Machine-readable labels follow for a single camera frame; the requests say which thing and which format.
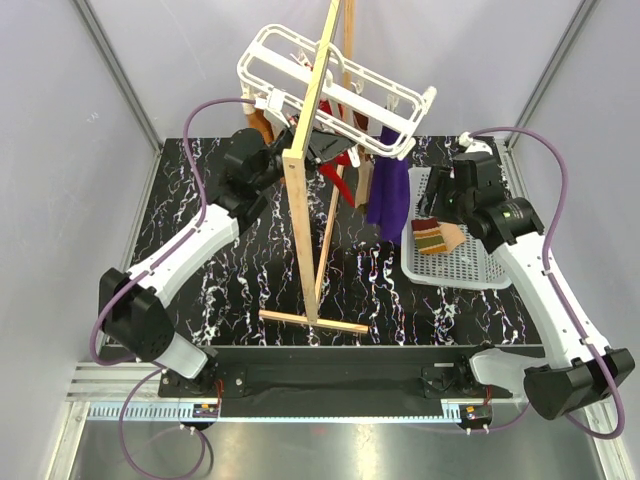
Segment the red sock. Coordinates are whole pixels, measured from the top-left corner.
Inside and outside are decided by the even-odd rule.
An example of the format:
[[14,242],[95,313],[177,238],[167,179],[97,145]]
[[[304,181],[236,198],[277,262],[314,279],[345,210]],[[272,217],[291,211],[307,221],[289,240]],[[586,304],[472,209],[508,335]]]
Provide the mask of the red sock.
[[[319,109],[330,115],[337,115],[342,117],[344,113],[344,107],[342,104],[337,104],[327,99],[321,99],[319,101]],[[338,173],[337,167],[347,167],[351,165],[351,160],[347,152],[341,153],[333,160],[325,163],[319,167],[319,172],[330,180],[333,185],[338,189],[340,195],[344,198],[349,206],[355,207],[354,197],[347,186],[345,180]]]

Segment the white plastic clip hanger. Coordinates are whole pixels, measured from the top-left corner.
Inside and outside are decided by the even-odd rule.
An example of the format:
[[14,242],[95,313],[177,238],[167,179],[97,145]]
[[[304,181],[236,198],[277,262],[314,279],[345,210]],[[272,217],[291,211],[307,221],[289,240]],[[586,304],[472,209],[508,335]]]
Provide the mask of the white plastic clip hanger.
[[[269,48],[266,43],[270,40],[282,40],[290,47],[296,47],[302,55],[314,55],[318,44],[297,32],[281,25],[269,24],[263,27],[251,41],[237,63],[237,74],[240,82],[254,88],[268,96],[274,90],[282,92],[285,105],[300,112],[304,100],[288,93],[280,85],[265,80],[251,71],[256,62],[263,63],[276,72],[308,86],[312,80],[312,69],[309,62],[291,56],[289,58]],[[328,47],[330,67],[337,67],[343,73],[353,77],[355,82],[350,87],[339,85],[333,74],[325,74],[322,86],[319,88],[320,98],[340,104],[352,112],[357,112],[370,120],[380,123],[398,134],[391,144],[385,144],[364,133],[347,121],[330,115],[324,111],[315,114],[315,120],[322,126],[343,135],[356,144],[364,147],[370,153],[387,158],[402,160],[415,145],[414,134],[423,118],[428,114],[437,95],[437,89],[430,86],[422,94],[417,93],[397,82],[394,82],[362,65],[347,59],[333,44]],[[381,106],[362,96],[362,89],[374,86],[383,90],[389,99],[401,101],[411,106],[411,114],[402,116],[389,107]]]

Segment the purple sock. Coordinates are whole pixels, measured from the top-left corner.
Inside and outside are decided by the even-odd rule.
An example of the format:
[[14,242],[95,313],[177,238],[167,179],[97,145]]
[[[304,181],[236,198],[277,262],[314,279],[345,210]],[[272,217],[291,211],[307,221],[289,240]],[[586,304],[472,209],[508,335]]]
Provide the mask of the purple sock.
[[379,155],[373,162],[366,220],[378,227],[382,240],[399,245],[410,209],[409,163]]

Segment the orange sock with cream cuff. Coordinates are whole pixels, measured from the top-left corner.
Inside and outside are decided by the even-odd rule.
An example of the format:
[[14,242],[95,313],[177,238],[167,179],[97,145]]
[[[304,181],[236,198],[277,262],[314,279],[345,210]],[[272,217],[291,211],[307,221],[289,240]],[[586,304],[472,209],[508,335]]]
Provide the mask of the orange sock with cream cuff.
[[250,128],[260,132],[264,142],[270,145],[274,141],[274,134],[271,123],[266,119],[261,109],[257,109],[253,104],[245,104],[244,112]]

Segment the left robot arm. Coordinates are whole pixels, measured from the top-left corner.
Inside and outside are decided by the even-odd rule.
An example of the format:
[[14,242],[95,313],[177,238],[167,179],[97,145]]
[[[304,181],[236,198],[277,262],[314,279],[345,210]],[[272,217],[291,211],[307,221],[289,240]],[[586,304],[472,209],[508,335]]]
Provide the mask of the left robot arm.
[[100,279],[98,330],[133,358],[174,373],[193,395],[215,391],[217,362],[176,331],[167,308],[197,270],[259,219],[266,190],[284,175],[283,153],[295,133],[289,126],[266,143],[254,128],[236,132],[224,146],[212,202],[145,260]]

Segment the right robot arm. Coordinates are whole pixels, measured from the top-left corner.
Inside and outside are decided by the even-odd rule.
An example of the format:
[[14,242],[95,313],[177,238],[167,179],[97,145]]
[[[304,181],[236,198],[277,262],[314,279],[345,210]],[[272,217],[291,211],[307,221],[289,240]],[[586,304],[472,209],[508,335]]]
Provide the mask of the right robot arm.
[[588,319],[535,209],[523,197],[508,197],[494,155],[465,152],[451,166],[431,168],[418,212],[463,225],[482,243],[517,289],[544,348],[541,358],[474,348],[453,374],[460,393],[472,397],[488,385],[499,387],[526,398],[547,420],[620,398],[618,388],[635,368],[632,354],[611,347]]

